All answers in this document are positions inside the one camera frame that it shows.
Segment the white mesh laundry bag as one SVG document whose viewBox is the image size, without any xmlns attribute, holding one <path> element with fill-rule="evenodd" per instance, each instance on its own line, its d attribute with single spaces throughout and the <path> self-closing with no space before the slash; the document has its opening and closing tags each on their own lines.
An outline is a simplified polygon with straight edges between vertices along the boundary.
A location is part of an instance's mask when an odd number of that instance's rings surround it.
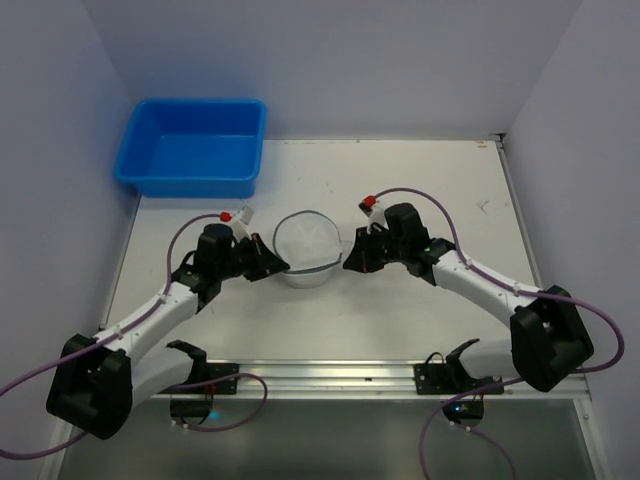
<svg viewBox="0 0 640 480">
<path fill-rule="evenodd" d="M 292 288 L 311 289 L 326 283 L 341 264 L 343 248 L 337 225 L 316 210 L 287 215 L 272 235 L 274 253 L 289 265 L 282 274 Z"/>
</svg>

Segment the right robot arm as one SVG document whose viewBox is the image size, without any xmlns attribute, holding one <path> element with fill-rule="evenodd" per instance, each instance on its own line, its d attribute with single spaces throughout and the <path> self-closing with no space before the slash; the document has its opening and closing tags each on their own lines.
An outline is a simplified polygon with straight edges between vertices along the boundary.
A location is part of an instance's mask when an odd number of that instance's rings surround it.
<svg viewBox="0 0 640 480">
<path fill-rule="evenodd" d="M 357 228 L 344 269 L 371 274 L 399 263 L 410 275 L 472 302 L 509 330 L 506 341 L 474 338 L 441 362 L 426 362 L 421 374 L 436 392 L 462 393 L 504 377 L 549 392 L 593 355 L 566 290 L 554 286 L 528 297 L 504 276 L 489 281 L 459 258 L 453 242 L 431 236 L 409 203 L 383 207 L 369 196 L 359 208 L 368 221 Z"/>
</svg>

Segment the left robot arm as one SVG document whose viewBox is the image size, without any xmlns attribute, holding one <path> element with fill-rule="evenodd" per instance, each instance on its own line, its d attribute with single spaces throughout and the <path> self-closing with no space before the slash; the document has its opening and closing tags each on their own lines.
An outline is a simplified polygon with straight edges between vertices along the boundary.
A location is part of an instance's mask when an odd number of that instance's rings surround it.
<svg viewBox="0 0 640 480">
<path fill-rule="evenodd" d="M 76 334 L 64 344 L 47 412 L 106 440 L 152 396 L 167 389 L 204 391 L 213 378 L 204 350 L 174 340 L 154 356 L 149 351 L 203 310 L 223 282 L 255 282 L 288 268 L 259 234 L 237 240 L 226 225 L 206 226 L 195 250 L 169 271 L 167 285 L 145 306 L 108 330 Z"/>
</svg>

